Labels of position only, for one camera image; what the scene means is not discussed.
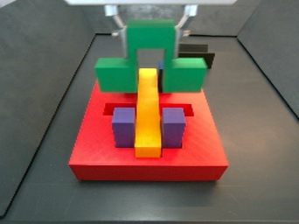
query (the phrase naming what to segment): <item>green block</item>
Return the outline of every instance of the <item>green block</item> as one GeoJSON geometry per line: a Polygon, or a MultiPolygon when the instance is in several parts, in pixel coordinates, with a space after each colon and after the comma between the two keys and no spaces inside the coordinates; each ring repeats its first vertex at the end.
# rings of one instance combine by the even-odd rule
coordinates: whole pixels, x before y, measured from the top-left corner
{"type": "Polygon", "coordinates": [[[174,59],[175,22],[131,20],[127,24],[129,58],[138,61],[138,49],[165,49],[165,61],[174,59]]]}
{"type": "Polygon", "coordinates": [[[95,66],[102,92],[137,93],[138,72],[129,59],[99,59],[95,66]]]}
{"type": "Polygon", "coordinates": [[[166,93],[201,92],[207,73],[207,64],[203,58],[173,60],[163,71],[163,91],[166,93]]]}

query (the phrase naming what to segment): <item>purple block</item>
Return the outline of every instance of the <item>purple block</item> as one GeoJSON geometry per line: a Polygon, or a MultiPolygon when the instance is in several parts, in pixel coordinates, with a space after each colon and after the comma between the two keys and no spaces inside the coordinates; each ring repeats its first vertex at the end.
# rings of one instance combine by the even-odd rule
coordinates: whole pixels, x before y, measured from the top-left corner
{"type": "Polygon", "coordinates": [[[182,148],[186,127],[183,108],[165,108],[162,123],[163,148],[182,148]]]}
{"type": "Polygon", "coordinates": [[[113,129],[118,148],[134,148],[137,138],[137,109],[115,108],[113,129]]]}

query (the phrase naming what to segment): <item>gray floor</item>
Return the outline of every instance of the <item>gray floor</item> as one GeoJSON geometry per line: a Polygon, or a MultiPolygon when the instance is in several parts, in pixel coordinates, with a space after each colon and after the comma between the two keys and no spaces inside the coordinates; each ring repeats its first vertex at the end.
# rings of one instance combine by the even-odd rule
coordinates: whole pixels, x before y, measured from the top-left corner
{"type": "Polygon", "coordinates": [[[95,84],[99,36],[5,221],[299,221],[298,120],[235,38],[190,38],[217,53],[205,91],[230,168],[218,182],[79,182],[67,166],[95,84]]]}

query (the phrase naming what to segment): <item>yellow bar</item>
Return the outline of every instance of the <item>yellow bar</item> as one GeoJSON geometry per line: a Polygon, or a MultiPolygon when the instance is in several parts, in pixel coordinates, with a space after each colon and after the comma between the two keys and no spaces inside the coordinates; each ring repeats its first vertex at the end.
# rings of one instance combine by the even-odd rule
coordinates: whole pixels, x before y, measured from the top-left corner
{"type": "Polygon", "coordinates": [[[162,156],[158,74],[154,68],[139,69],[135,119],[135,157],[162,156]]]}

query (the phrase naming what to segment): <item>red block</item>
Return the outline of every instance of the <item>red block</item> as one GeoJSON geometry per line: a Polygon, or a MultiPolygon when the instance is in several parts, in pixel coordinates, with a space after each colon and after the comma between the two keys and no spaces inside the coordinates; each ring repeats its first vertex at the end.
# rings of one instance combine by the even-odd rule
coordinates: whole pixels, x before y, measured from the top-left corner
{"type": "Polygon", "coordinates": [[[137,158],[134,148],[117,148],[111,127],[114,107],[135,107],[137,94],[110,94],[94,88],[70,168],[81,180],[218,180],[229,160],[205,93],[161,94],[161,107],[185,105],[186,131],[181,149],[161,158],[137,158]]]}

